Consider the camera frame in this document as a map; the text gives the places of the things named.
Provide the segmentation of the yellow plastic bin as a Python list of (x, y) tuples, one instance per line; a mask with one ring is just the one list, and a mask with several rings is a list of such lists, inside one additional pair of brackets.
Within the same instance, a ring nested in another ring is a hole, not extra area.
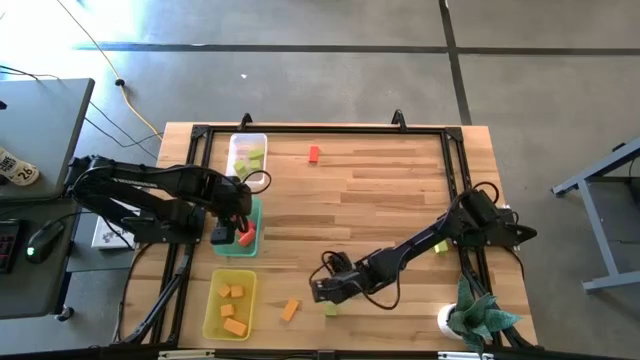
[[(227, 284), (242, 285), (244, 296), (232, 298), (231, 295), (223, 298), (218, 294), (218, 288)], [(204, 323), (202, 327), (203, 337), (209, 340), (244, 341), (249, 338), (252, 328), (254, 303), (257, 293), (257, 276), (249, 270), (218, 269), (211, 277), (208, 303), (206, 307)], [(225, 304), (233, 304), (235, 314), (231, 317), (221, 317), (220, 307)], [(238, 337), (223, 328), (226, 318), (233, 318), (247, 325), (247, 333), (244, 337)]]

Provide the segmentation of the black keyboard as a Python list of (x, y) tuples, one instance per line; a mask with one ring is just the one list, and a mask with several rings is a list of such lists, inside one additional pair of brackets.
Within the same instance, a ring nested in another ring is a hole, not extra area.
[(0, 220), (0, 274), (9, 274), (20, 245), (22, 222)]

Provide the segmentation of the teal plastic bin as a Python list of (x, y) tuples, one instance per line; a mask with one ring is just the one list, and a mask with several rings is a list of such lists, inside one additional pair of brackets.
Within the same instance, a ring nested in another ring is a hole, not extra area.
[(248, 216), (248, 220), (252, 220), (256, 223), (256, 238), (255, 241), (248, 247), (242, 247), (237, 243), (239, 233), (235, 232), (234, 242), (226, 245), (214, 245), (213, 249), (217, 255), (226, 257), (255, 257), (258, 253), (258, 247), (261, 237), (261, 222), (262, 222), (262, 202), (256, 196), (252, 197), (252, 209)]

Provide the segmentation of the silver metal bracket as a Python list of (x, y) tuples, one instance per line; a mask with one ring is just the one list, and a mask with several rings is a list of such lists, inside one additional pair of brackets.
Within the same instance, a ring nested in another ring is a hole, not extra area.
[(458, 352), (458, 351), (440, 351), (437, 353), (438, 360), (495, 360), (493, 354), (484, 353), (478, 355), (473, 352)]
[(209, 359), (215, 357), (214, 350), (195, 349), (195, 350), (169, 350), (160, 351), (157, 360), (198, 360)]

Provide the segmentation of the black aluminium table frame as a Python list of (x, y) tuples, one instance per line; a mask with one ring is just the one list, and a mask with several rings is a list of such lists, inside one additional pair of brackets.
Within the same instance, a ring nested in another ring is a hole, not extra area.
[[(257, 293), (244, 349), (458, 350), (436, 316), (456, 298), (456, 253), (427, 252), (410, 262), (399, 286), (371, 298), (355, 297), (328, 317), (311, 295), (308, 278), (326, 251), (359, 259), (405, 241), (442, 214), (464, 188), (455, 152), (443, 137), (461, 138), (469, 181), (486, 191), (500, 188), (494, 150), (485, 126), (250, 125), (268, 138), (267, 168), (273, 181), (261, 196), (262, 234), (255, 257), (225, 258), (208, 243), (195, 251), (178, 346), (226, 348), (228, 340), (203, 337), (212, 274), (250, 270)], [(319, 160), (309, 162), (309, 149)], [(292, 320), (281, 319), (289, 299), (300, 304)]]

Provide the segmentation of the black computer mouse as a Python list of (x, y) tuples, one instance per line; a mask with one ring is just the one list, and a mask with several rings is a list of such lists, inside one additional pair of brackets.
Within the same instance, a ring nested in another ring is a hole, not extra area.
[(29, 238), (26, 245), (26, 260), (33, 264), (44, 262), (53, 252), (64, 229), (65, 225), (61, 221), (45, 223)]

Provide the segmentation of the grey desk top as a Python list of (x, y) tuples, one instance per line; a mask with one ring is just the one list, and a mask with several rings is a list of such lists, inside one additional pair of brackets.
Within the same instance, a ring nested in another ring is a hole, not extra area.
[(0, 185), (0, 201), (38, 201), (62, 194), (95, 81), (0, 81), (0, 147), (39, 170), (29, 186)]

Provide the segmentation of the grey metal table frame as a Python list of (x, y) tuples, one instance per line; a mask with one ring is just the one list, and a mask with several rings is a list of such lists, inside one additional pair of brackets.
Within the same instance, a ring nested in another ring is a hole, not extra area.
[(640, 284), (640, 270), (623, 272), (610, 245), (628, 241), (640, 245), (640, 175), (614, 176), (623, 167), (640, 165), (640, 137), (616, 146), (604, 158), (551, 188), (562, 197), (580, 193), (607, 275), (582, 283), (587, 293)]

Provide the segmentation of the clear plastic bin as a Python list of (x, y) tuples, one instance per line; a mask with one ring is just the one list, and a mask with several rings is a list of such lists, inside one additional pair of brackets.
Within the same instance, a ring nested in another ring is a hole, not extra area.
[(234, 162), (236, 160), (244, 160), (247, 165), (247, 176), (245, 178), (247, 185), (252, 190), (257, 190), (259, 187), (265, 184), (266, 175), (264, 173), (256, 173), (250, 175), (250, 173), (256, 171), (250, 167), (251, 159), (248, 158), (248, 153), (252, 149), (263, 148), (265, 150), (265, 156), (261, 161), (261, 170), (266, 169), (267, 165), (267, 149), (268, 141), (267, 136), (264, 133), (235, 133), (231, 136), (229, 141), (229, 151), (226, 164), (226, 176), (235, 176), (236, 171), (234, 169)]

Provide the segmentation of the snake plant in white pot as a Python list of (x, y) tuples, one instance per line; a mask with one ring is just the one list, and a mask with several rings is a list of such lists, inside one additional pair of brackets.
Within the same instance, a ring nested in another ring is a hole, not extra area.
[(497, 297), (485, 294), (476, 299), (464, 275), (457, 284), (457, 302), (442, 307), (437, 316), (440, 331), (452, 339), (460, 339), (478, 356), (484, 354), (485, 343), (492, 334), (515, 325), (521, 317), (495, 307)]

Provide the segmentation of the dark desk top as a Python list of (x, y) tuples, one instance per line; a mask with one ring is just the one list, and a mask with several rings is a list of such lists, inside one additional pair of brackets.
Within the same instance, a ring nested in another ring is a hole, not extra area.
[(26, 245), (21, 244), (11, 272), (0, 274), (0, 320), (41, 317), (62, 308), (64, 295), (61, 291), (79, 210), (72, 200), (0, 205), (0, 220), (19, 220), (24, 240), (49, 221), (59, 219), (64, 224), (64, 230), (46, 260), (40, 264), (29, 262)]

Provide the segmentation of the white printed box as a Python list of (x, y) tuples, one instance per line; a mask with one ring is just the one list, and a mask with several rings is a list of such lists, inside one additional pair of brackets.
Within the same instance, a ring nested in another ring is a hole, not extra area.
[(134, 235), (118, 225), (97, 219), (91, 247), (99, 250), (129, 249), (134, 247)]

